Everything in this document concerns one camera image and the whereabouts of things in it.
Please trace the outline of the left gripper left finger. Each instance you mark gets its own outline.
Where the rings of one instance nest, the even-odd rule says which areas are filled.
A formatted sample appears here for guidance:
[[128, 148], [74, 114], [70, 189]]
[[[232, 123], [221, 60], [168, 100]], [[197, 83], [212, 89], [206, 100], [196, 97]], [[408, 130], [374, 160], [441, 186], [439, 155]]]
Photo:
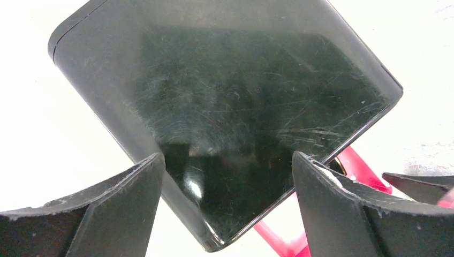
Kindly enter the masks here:
[[155, 153], [42, 207], [1, 212], [1, 256], [145, 256], [164, 171]]

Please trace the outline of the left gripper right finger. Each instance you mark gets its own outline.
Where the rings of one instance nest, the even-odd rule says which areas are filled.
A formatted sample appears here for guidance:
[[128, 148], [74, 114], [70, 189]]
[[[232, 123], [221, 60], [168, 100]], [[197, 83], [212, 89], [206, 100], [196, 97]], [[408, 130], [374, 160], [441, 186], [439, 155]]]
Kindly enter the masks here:
[[302, 152], [292, 174], [312, 256], [453, 256], [453, 210], [402, 199]]

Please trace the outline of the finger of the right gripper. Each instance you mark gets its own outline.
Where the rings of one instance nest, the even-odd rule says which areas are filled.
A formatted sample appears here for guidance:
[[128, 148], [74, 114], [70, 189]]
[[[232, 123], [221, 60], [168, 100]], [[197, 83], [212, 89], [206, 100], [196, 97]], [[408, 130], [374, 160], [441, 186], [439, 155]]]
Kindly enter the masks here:
[[410, 198], [432, 205], [453, 189], [453, 176], [409, 176], [385, 172], [382, 178]]

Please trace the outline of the pink bottom drawer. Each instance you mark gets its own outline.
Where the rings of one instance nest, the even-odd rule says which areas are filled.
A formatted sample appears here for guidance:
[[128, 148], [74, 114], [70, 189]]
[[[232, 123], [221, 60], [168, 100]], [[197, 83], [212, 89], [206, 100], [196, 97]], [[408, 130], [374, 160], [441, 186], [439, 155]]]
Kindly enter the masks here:
[[[351, 180], [392, 193], [391, 185], [379, 179], [352, 147], [347, 147], [336, 157]], [[279, 256], [311, 256], [295, 192], [259, 221], [254, 229]]]

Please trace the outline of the black makeup organizer box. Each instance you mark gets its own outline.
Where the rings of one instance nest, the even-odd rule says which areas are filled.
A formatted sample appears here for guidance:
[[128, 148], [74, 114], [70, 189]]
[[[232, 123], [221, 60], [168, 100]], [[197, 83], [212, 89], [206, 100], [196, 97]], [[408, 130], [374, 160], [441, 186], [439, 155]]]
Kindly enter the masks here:
[[328, 1], [89, 1], [48, 54], [129, 158], [165, 157], [162, 197], [207, 252], [327, 163], [403, 89]]

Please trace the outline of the black compact case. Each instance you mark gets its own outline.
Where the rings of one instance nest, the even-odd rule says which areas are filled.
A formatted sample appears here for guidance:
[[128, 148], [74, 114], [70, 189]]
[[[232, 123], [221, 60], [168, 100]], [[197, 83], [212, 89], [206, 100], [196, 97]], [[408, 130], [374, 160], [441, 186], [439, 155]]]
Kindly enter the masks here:
[[344, 166], [342, 165], [342, 163], [340, 162], [340, 160], [339, 160], [337, 157], [335, 157], [335, 158], [328, 164], [328, 167], [329, 167], [331, 170], [333, 170], [333, 171], [335, 171], [335, 172], [337, 172], [337, 173], [339, 173], [339, 174], [342, 174], [342, 175], [344, 175], [344, 176], [347, 175], [347, 172], [346, 172]]

